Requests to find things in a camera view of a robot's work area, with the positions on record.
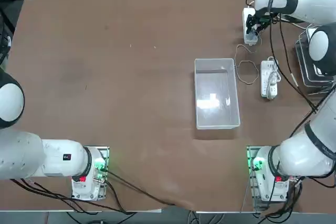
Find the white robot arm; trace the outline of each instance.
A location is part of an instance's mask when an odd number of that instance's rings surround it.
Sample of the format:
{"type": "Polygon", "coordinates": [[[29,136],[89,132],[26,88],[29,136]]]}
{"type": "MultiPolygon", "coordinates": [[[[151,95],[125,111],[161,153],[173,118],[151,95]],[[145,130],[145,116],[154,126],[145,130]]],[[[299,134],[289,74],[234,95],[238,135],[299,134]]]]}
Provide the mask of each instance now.
{"type": "Polygon", "coordinates": [[[95,147],[71,140],[46,140],[8,128],[21,117],[25,97],[20,84],[0,68],[0,179],[71,176],[72,196],[104,199],[107,160],[95,147]]]}
{"type": "MultiPolygon", "coordinates": [[[[254,0],[254,8],[243,11],[245,43],[255,44],[258,33],[269,25],[269,16],[278,14],[320,26],[310,38],[309,55],[324,75],[336,76],[336,0],[254,0]]],[[[331,172],[336,162],[335,135],[333,91],[317,116],[300,132],[279,146],[264,146],[258,151],[253,165],[261,199],[285,201],[289,176],[323,176],[331,172]]]]}

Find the table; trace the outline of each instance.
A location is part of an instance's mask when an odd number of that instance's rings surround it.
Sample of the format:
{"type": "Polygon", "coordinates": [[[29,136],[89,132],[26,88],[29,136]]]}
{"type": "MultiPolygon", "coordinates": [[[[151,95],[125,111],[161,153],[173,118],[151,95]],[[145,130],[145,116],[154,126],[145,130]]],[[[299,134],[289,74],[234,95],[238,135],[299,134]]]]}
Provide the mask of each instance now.
{"type": "MultiPolygon", "coordinates": [[[[194,60],[234,56],[243,43],[244,3],[26,0],[8,66],[26,96],[15,127],[41,138],[109,145],[110,169],[178,206],[240,211],[248,178],[246,146],[279,144],[309,111],[284,80],[274,101],[262,99],[259,80],[250,86],[237,82],[240,127],[196,130],[194,60]]],[[[298,69],[293,47],[301,30],[283,26],[290,62],[298,69]]],[[[237,60],[252,59],[259,66],[271,55],[268,36],[267,30],[257,53],[241,49],[237,60]]],[[[274,48],[288,74],[278,26],[274,48]]],[[[255,74],[253,66],[240,69],[244,79],[253,80],[255,74]]],[[[39,182],[71,192],[69,178],[39,182]]],[[[112,183],[126,209],[164,207],[112,183]]],[[[8,181],[0,182],[0,192],[1,210],[68,209],[8,181]]],[[[296,211],[335,213],[335,197],[334,190],[304,181],[296,211]]],[[[115,207],[112,195],[100,203],[115,207]]],[[[249,194],[244,211],[252,210],[249,194]]]]}

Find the mounting plate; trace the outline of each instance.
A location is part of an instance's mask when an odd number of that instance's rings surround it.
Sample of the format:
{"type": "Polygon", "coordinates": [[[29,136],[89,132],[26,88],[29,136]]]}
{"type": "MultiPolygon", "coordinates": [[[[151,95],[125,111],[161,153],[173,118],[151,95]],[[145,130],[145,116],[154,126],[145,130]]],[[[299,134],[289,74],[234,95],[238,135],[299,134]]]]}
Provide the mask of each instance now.
{"type": "Polygon", "coordinates": [[[262,146],[247,146],[247,163],[248,163],[248,172],[250,174],[250,187],[252,195],[252,203],[254,212],[263,212],[267,209],[267,203],[261,200],[259,187],[257,183],[257,178],[255,172],[252,170],[253,159],[257,156],[259,149],[262,146]]]}

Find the clear plastic box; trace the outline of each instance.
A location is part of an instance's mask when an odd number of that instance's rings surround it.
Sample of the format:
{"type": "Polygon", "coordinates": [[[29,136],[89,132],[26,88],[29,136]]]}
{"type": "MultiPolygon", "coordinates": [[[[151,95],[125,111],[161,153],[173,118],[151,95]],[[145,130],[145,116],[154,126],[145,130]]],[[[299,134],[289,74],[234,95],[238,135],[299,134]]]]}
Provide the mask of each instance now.
{"type": "Polygon", "coordinates": [[[233,59],[195,60],[195,100],[197,129],[240,126],[233,59]]]}

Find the white power strip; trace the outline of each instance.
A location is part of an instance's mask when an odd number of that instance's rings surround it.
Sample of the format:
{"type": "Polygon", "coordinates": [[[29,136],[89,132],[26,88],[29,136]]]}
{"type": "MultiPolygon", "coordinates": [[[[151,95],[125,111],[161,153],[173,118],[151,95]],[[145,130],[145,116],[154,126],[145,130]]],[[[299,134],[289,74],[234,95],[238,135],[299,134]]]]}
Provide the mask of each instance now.
{"type": "Polygon", "coordinates": [[[274,99],[278,94],[278,84],[281,77],[273,60],[263,60],[260,65],[260,87],[261,96],[269,100],[274,99]]]}

